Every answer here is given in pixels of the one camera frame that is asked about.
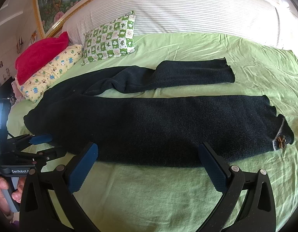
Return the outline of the person's left hand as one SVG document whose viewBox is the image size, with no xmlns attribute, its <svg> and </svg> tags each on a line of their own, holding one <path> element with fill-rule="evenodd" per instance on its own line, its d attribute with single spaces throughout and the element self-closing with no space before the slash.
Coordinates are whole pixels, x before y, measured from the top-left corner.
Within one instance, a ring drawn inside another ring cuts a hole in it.
<svg viewBox="0 0 298 232">
<path fill-rule="evenodd" d="M 23 188 L 25 185 L 26 178 L 20 177 L 17 184 L 17 190 L 12 194 L 13 200 L 17 203 L 21 202 Z M 10 211 L 10 207 L 4 197 L 3 190 L 8 190 L 9 185 L 8 182 L 0 177 L 0 210 L 5 216 L 11 216 L 13 213 Z"/>
</svg>

